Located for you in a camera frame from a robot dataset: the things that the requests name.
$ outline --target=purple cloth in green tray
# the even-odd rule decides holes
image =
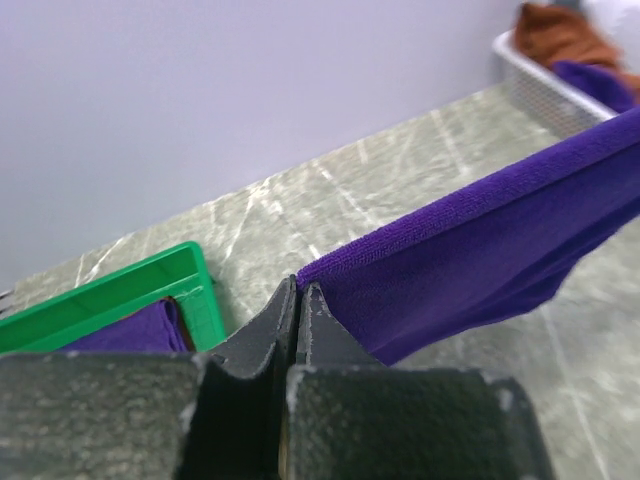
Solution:
[[[82,352],[187,352],[180,333],[180,311],[162,299],[61,348]]]
[[[317,281],[336,319],[391,364],[549,300],[639,213],[635,108],[329,253],[298,284]]]

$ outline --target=purple towel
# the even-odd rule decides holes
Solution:
[[[563,60],[553,64],[553,72],[615,112],[626,112],[635,106],[631,89],[602,67]]]
[[[640,109],[569,138],[307,265],[329,308],[392,364],[549,300],[640,212]]]
[[[163,298],[61,348],[83,352],[187,352],[175,300]]]

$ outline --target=gray marble surface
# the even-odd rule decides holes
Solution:
[[[229,331],[280,279],[401,215],[557,141],[500,88],[455,102],[128,235],[16,285],[18,309],[195,240]],[[475,366],[518,378],[557,477],[640,471],[640,223],[585,258],[538,310],[425,348],[401,367]]]

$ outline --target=white plastic basket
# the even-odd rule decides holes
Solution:
[[[493,42],[503,59],[511,102],[531,114],[560,138],[570,137],[617,114],[519,53],[505,32]]]

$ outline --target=brown cloth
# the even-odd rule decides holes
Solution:
[[[640,76],[624,72],[620,52],[607,43],[585,17],[565,7],[525,2],[516,24],[516,49],[551,69],[559,60],[604,67],[617,75],[640,103]]]

